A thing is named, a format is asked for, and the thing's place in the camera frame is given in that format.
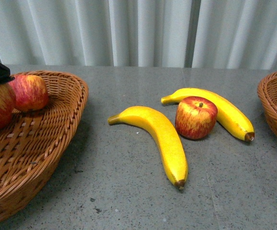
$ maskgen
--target banana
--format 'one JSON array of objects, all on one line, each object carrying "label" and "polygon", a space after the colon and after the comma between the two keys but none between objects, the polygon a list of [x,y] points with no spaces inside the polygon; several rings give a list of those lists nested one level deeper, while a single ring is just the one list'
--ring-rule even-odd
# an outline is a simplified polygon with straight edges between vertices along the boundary
[{"label": "banana", "polygon": [[251,121],[231,102],[220,95],[198,88],[183,88],[172,95],[161,98],[162,104],[178,103],[188,96],[204,97],[213,102],[218,108],[217,121],[234,137],[251,142],[255,133]]},{"label": "banana", "polygon": [[126,123],[150,133],[159,148],[168,179],[179,190],[184,189],[188,176],[186,156],[177,131],[165,115],[150,107],[133,106],[110,116],[108,123]]}]

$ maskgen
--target curtain fold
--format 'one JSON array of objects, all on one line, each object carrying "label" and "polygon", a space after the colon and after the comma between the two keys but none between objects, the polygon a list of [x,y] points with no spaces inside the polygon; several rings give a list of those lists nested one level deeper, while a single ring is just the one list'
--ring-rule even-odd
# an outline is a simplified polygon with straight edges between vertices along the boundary
[{"label": "curtain fold", "polygon": [[277,0],[0,0],[0,61],[277,69]]}]

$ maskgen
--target basket rim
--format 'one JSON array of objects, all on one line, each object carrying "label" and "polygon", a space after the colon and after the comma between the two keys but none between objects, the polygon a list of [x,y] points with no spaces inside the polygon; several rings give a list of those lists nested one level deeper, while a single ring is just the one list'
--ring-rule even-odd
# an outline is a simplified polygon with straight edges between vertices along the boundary
[{"label": "basket rim", "polygon": [[[31,74],[31,75],[39,75],[39,76],[57,76],[57,75],[67,75],[72,77],[74,80],[77,81],[77,84],[81,86],[81,97],[80,99],[83,99],[82,104],[77,104],[77,110],[80,107],[84,107],[89,94],[89,87],[86,84],[85,81],[80,79],[78,76],[69,73],[69,72],[60,72],[60,71],[48,71],[48,70],[34,70],[34,71],[25,71],[25,72],[18,72],[16,74]],[[67,135],[67,132],[64,130],[63,134],[58,135],[58,137],[52,141],[52,143],[48,146],[48,148],[45,150],[45,153],[52,152],[54,149],[58,148],[59,143],[62,141],[63,137]],[[21,178],[15,180],[14,182],[8,183],[6,186],[2,186],[3,193],[0,193],[0,199],[7,198],[11,194],[14,194],[21,186],[28,183],[29,181],[35,179],[37,176],[39,176],[47,167],[50,167],[50,165],[54,164],[56,161],[56,156],[61,155],[63,151],[67,148],[68,145],[65,145],[59,154],[49,154],[48,157],[41,163],[35,165],[31,170],[29,170],[24,176]],[[44,162],[49,162],[48,165],[44,167]]]}]

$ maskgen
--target speckled gray surface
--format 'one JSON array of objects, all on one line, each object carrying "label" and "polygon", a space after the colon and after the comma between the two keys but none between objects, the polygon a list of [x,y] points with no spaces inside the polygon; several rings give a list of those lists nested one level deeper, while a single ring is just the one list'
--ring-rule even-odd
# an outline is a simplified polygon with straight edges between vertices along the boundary
[{"label": "speckled gray surface", "polygon": [[[41,192],[0,230],[277,229],[277,138],[257,97],[267,70],[10,65],[71,72],[89,85],[78,130]],[[251,144],[218,123],[200,141],[181,138],[189,163],[180,193],[166,178],[157,146],[144,130],[107,124],[132,105],[174,122],[176,104],[160,98],[200,87],[226,97],[255,126]]]}]

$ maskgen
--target banana stem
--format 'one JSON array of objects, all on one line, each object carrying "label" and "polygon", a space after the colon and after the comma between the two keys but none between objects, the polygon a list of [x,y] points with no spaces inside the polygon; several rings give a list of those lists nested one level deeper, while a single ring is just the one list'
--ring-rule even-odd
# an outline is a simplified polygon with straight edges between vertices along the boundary
[{"label": "banana stem", "polygon": [[113,115],[113,116],[110,116],[109,118],[108,118],[108,123],[109,123],[109,125],[113,125],[113,124],[115,124],[115,123],[118,123],[120,120],[119,120],[119,114],[116,114],[116,115]]},{"label": "banana stem", "polygon": [[170,102],[170,96],[162,97],[161,98],[161,103],[166,104]]}]

